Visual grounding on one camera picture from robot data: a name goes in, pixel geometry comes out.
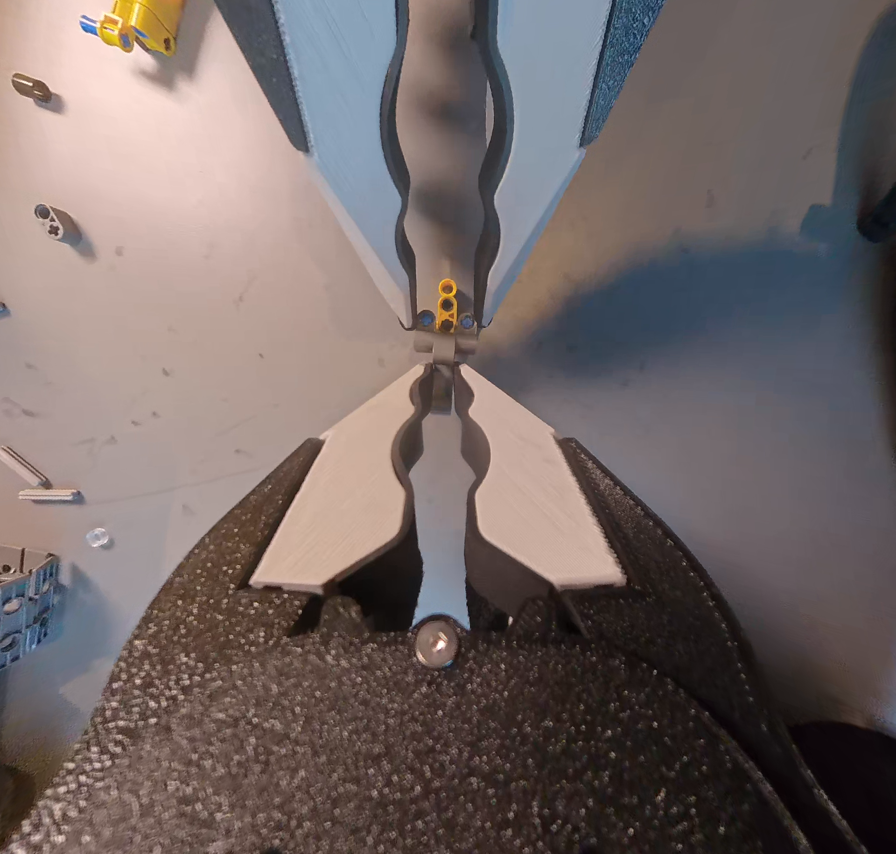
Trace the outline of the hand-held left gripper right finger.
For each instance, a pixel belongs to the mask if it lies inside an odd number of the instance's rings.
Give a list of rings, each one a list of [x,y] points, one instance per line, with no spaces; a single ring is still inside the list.
[[[553,593],[619,591],[626,574],[554,429],[472,368],[454,371],[468,494],[465,565],[488,605],[517,616]]]

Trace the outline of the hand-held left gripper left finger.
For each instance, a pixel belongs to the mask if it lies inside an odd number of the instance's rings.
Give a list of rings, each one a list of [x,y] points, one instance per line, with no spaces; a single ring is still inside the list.
[[[250,586],[324,593],[401,541],[428,413],[429,366],[419,364],[327,429]]]

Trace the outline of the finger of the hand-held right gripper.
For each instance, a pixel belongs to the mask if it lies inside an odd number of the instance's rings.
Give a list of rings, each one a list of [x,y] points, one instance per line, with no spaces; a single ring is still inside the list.
[[[412,330],[417,262],[396,123],[409,0],[272,2],[319,187],[376,288]]]
[[[478,188],[476,322],[490,323],[584,156],[581,138],[614,0],[475,0],[493,104]]]

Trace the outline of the yellow brick assembly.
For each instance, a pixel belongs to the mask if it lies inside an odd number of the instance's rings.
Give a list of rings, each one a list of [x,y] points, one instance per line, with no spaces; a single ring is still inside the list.
[[[99,19],[82,15],[82,31],[126,53],[138,46],[146,52],[172,56],[185,0],[113,0]]]

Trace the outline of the grey brick beam assembly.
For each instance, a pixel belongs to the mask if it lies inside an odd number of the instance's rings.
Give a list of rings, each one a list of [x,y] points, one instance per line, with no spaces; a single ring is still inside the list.
[[[455,367],[476,351],[476,319],[473,313],[464,312],[456,322],[437,320],[434,312],[422,310],[414,336],[415,351],[431,357],[430,411],[450,415],[454,405]]]

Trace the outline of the grey desk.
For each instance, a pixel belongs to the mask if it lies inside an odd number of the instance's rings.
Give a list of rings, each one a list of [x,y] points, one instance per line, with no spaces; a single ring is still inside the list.
[[[65,584],[2,673],[2,840],[200,536],[413,360],[213,1],[160,64],[79,31],[92,1],[2,0],[2,442],[85,498],[2,470],[2,541]],[[683,539],[789,722],[890,735],[894,393],[855,222],[893,177],[894,0],[668,0],[475,361]]]

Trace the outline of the light grey axle connector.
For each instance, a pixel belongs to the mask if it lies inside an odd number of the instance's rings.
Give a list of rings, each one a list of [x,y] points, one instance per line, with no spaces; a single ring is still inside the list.
[[[82,242],[81,230],[65,210],[46,203],[38,203],[33,211],[45,233],[52,240],[70,246],[78,246]]]

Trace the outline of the white brick axle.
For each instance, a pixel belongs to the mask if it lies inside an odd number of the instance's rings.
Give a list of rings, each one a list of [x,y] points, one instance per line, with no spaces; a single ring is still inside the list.
[[[2,445],[1,463],[22,479],[30,489],[49,489],[49,479],[11,447]]]

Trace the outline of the yellow tracked toy bulldozer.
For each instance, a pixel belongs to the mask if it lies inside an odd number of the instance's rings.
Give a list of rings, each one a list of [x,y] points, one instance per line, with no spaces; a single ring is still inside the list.
[[[38,549],[1,545],[1,669],[34,651],[53,622],[60,558]]]

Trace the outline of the black printed sweatshirt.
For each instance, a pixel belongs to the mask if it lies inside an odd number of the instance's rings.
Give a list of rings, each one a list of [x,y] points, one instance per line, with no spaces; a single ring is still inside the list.
[[[877,203],[864,202],[857,231],[876,246],[882,292],[876,316],[890,393],[895,367],[895,188]],[[790,727],[790,736],[828,799],[872,853],[895,851],[895,741],[870,728],[834,721]]]

